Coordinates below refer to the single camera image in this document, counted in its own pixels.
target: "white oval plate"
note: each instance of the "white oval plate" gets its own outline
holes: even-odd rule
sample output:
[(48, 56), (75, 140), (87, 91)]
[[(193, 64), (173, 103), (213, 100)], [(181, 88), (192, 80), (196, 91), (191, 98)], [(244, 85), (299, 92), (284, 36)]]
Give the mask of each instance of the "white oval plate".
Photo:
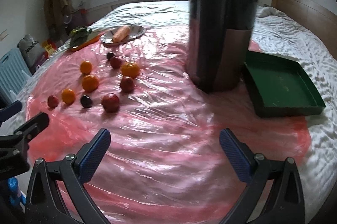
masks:
[(125, 43), (127, 43), (131, 40), (134, 40), (136, 38), (139, 38), (146, 31), (146, 29), (144, 29), (144, 27), (142, 27), (142, 26), (130, 25), (130, 29), (131, 29), (130, 34), (126, 38), (124, 38), (122, 41), (113, 43), (112, 37), (114, 36), (114, 34), (117, 32), (117, 30), (119, 28), (120, 27), (116, 27), (116, 28), (112, 28), (112, 29), (109, 29), (109, 30), (105, 31), (104, 35), (101, 37), (102, 43), (104, 43), (108, 46), (118, 46), (118, 45), (121, 45), (121, 44), (125, 44)]

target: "black trash can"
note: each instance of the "black trash can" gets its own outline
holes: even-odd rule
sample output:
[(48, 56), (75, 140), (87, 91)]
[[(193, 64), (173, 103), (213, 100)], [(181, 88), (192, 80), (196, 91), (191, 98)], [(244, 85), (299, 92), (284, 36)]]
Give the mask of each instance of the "black trash can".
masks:
[(190, 0), (186, 70), (206, 93), (240, 80), (258, 0)]

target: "carrot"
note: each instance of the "carrot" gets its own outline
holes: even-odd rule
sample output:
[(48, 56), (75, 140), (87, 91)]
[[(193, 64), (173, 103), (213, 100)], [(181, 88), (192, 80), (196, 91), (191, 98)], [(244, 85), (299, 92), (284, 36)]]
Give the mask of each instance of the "carrot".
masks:
[(129, 26), (120, 27), (112, 37), (112, 42), (113, 43), (121, 42), (124, 38), (126, 38), (130, 34), (130, 32), (131, 29)]

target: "small orange fruit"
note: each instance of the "small orange fruit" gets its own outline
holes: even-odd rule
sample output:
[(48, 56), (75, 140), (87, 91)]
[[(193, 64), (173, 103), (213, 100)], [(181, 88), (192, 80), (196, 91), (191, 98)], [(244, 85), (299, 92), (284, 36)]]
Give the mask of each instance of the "small orange fruit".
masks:
[(80, 67), (80, 71), (82, 74), (88, 75), (92, 71), (92, 64), (90, 61), (83, 61)]
[(98, 78), (95, 76), (85, 76), (82, 80), (82, 87), (88, 93), (95, 91), (98, 86), (99, 81)]
[(61, 96), (62, 96), (63, 102), (66, 103), (67, 105), (73, 104), (76, 98), (75, 92), (71, 89), (63, 90)]
[(140, 68), (136, 62), (126, 62), (121, 67), (121, 73), (123, 76), (129, 76), (135, 79), (139, 76)]

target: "white bedsheet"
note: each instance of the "white bedsheet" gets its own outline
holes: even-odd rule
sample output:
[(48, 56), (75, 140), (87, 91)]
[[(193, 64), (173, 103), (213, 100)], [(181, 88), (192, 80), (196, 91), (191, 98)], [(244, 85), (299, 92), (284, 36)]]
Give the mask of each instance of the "white bedsheet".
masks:
[[(133, 3), (117, 8), (94, 23), (93, 30), (125, 24), (138, 24), (148, 28), (188, 24), (187, 1)], [(311, 148), (306, 154), (299, 172), (301, 176), (306, 223), (318, 212), (330, 193), (337, 177), (337, 61), (324, 44), (310, 31), (294, 22), (284, 13), (272, 7), (259, 7), (252, 39), (270, 54), (282, 55), (298, 61), (310, 76), (326, 104), (320, 116), (307, 117), (311, 135)], [(23, 102), (35, 87), (39, 77), (67, 48), (62, 46), (28, 81), (17, 98)], [(10, 134), (24, 123), (25, 111), (3, 124), (1, 133)], [(26, 192), (29, 173), (19, 177), (20, 186)]]

